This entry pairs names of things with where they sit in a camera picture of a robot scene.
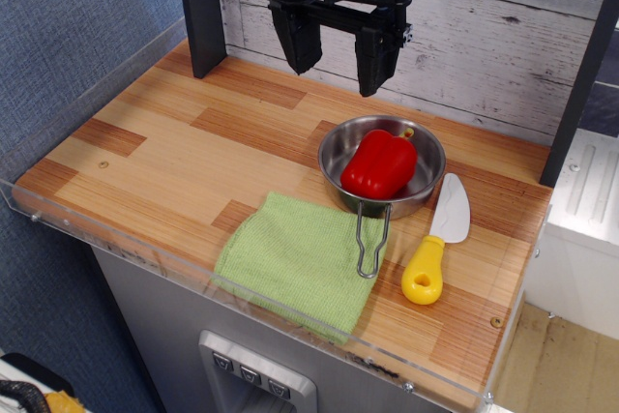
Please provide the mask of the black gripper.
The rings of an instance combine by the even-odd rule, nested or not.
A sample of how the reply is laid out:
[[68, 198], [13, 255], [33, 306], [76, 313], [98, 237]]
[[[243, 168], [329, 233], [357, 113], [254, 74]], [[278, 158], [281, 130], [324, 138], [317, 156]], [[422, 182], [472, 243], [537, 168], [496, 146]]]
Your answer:
[[340, 31], [353, 33], [363, 28], [355, 35], [359, 92], [363, 97], [374, 95], [394, 75], [399, 48], [410, 41], [406, 9], [412, 0], [269, 2], [286, 61], [296, 74], [304, 74], [322, 57], [320, 23], [310, 14]]

